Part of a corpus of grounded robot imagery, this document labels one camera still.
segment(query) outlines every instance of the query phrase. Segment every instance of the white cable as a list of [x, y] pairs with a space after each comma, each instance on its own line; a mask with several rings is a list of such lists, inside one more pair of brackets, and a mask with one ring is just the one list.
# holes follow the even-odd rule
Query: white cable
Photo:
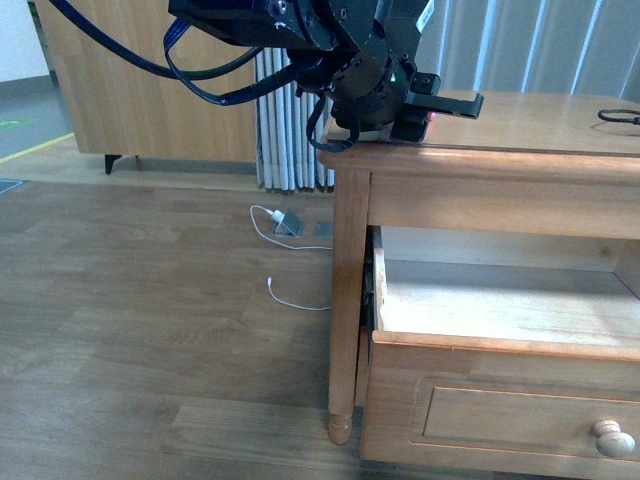
[[256, 209], [256, 208], [259, 208], [260, 210], [263, 210], [263, 211], [267, 212], [267, 214], [269, 214], [269, 216], [271, 218], [273, 218], [274, 220], [279, 221], [279, 222], [281, 222], [282, 219], [284, 218], [284, 214], [279, 210], [276, 210], [275, 212], [273, 212], [273, 211], [269, 210], [268, 208], [261, 207], [260, 205], [251, 205], [251, 208], [249, 209], [249, 215], [251, 216], [251, 222], [253, 223], [253, 228], [255, 228], [256, 232], [258, 233], [258, 235], [260, 235], [260, 237], [262, 237], [267, 242], [275, 243], [276, 245], [279, 245], [280, 247], [288, 248], [289, 250], [333, 250], [332, 247], [315, 247], [315, 246], [311, 246], [311, 247], [294, 247], [294, 246], [291, 246], [291, 245], [287, 245], [285, 243], [278, 242], [277, 240], [274, 240], [273, 238], [267, 237], [264, 233], [262, 233], [260, 231], [260, 229], [258, 228], [258, 224], [256, 223], [256, 218], [253, 215], [253, 210]]
[[273, 293], [273, 290], [271, 289], [271, 282], [272, 282], [271, 277], [267, 278], [267, 287], [269, 288], [269, 293], [271, 294], [271, 296], [273, 297], [273, 299], [276, 302], [281, 303], [282, 305], [286, 305], [287, 307], [298, 308], [300, 310], [307, 310], [307, 311], [310, 311], [310, 312], [326, 312], [327, 310], [331, 310], [331, 307], [322, 307], [322, 308], [302, 307], [300, 305], [295, 305], [293, 303], [289, 303], [289, 302], [285, 302], [284, 300], [280, 300]]

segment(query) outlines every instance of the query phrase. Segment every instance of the cabinet leg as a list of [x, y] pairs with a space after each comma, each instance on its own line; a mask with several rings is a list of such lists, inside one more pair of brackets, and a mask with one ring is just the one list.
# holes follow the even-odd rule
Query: cabinet leg
[[329, 438], [347, 443], [356, 391], [369, 172], [336, 171], [333, 296], [329, 366]]
[[111, 172], [113, 171], [113, 164], [119, 158], [122, 158], [122, 155], [105, 155], [104, 156], [104, 171], [107, 175], [111, 175]]
[[329, 438], [336, 445], [344, 445], [351, 436], [351, 417], [331, 415], [329, 419]]

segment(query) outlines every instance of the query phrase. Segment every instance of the baseboard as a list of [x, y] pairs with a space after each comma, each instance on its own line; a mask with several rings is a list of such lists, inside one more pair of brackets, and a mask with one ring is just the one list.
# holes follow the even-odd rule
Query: baseboard
[[51, 75], [0, 82], [0, 99], [30, 95], [42, 90], [49, 90], [53, 86], [54, 80]]

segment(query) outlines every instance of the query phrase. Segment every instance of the drawer front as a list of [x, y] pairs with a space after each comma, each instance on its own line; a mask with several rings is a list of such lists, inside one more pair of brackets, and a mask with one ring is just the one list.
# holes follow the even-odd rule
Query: drawer front
[[[605, 420], [640, 440], [638, 402], [421, 383], [412, 442], [601, 458], [591, 430]], [[625, 459], [640, 461], [638, 449]]]
[[609, 458], [592, 427], [640, 441], [640, 365], [409, 344], [374, 332], [362, 456], [379, 461], [637, 480], [640, 453]]

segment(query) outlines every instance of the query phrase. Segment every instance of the wooden nightstand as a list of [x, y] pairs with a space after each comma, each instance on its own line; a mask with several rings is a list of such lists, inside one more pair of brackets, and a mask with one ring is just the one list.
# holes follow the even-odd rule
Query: wooden nightstand
[[[336, 170], [335, 443], [349, 438], [366, 351], [368, 227], [429, 229], [420, 255], [402, 258], [399, 248], [392, 261], [385, 234], [370, 229], [376, 311], [363, 457], [638, 478], [640, 127], [602, 123], [596, 114], [609, 108], [640, 106], [490, 93], [479, 120], [438, 116], [423, 144], [363, 142], [322, 155]], [[469, 250], [474, 242], [482, 254]], [[442, 245], [450, 248], [434, 257]]]

